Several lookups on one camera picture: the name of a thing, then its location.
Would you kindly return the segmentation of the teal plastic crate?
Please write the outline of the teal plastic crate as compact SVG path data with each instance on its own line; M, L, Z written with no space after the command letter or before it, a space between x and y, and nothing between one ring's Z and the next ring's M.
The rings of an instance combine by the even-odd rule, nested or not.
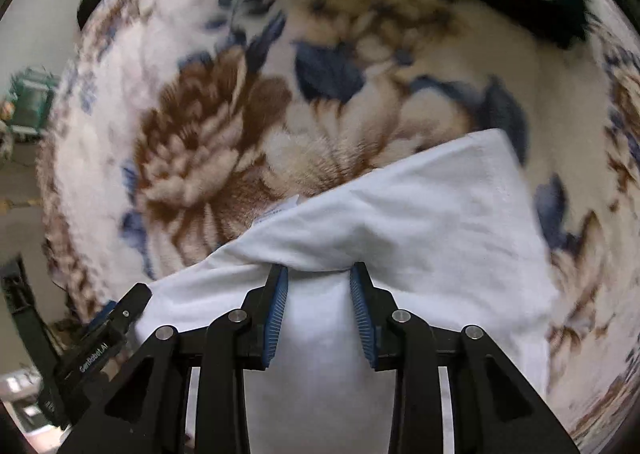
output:
M11 76L1 102L1 119L14 135L28 139L43 134L58 84L58 75L31 66Z

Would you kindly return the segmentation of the white t-shirt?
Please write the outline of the white t-shirt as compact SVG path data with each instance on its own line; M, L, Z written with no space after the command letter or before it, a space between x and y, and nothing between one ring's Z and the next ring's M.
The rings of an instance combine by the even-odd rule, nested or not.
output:
M428 324L476 324L539 391L549 382L558 293L529 189L506 136L486 130L373 170L262 217L200 263L152 285L134 329L185 332L240 307L275 263L290 270L277 352L245 377L256 453L383 453L394 378L363 356L348 280L375 285Z

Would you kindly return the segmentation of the floral fleece bed blanket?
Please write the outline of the floral fleece bed blanket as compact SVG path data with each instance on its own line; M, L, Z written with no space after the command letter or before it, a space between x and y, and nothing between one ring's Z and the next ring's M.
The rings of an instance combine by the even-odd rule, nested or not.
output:
M72 315L290 197L500 129L560 293L550 403L602 451L639 400L639 0L585 1L562 49L479 0L100 0L37 162Z

